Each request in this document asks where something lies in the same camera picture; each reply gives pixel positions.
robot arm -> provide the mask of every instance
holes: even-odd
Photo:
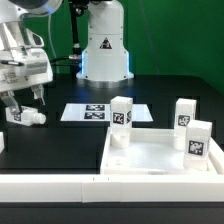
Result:
[[[11,114],[20,113],[15,90],[31,87],[35,99],[43,99],[43,84],[53,74],[42,38],[24,26],[27,17],[48,16],[62,0],[1,0],[0,97]]]

white tray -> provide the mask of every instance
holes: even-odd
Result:
[[[101,174],[217,175],[210,159],[208,170],[204,172],[183,167],[184,152],[173,148],[173,130],[133,128],[130,145],[125,149],[112,147],[110,137],[110,128],[108,128]]]

robot logo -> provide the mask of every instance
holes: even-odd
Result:
[[[106,37],[103,43],[100,46],[100,49],[112,49],[108,38]]]
[[[124,114],[113,113],[113,123],[114,124],[124,124]]]

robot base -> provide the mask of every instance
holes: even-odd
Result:
[[[99,89],[109,89],[109,88],[119,88],[123,86],[131,86],[134,84],[134,77],[120,80],[120,81],[92,81],[89,79],[79,78],[77,76],[77,83],[79,85],[85,85],[89,87],[99,88]]]

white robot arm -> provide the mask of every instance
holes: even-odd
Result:
[[[73,0],[76,15],[88,9],[88,46],[82,53],[80,84],[97,88],[129,85],[129,53],[123,45],[124,9],[117,0]]]
[[[55,12],[62,0],[1,0],[0,7],[0,97],[11,114],[20,113],[14,90],[31,87],[43,104],[42,84],[53,74],[42,38],[23,24],[28,17]]]

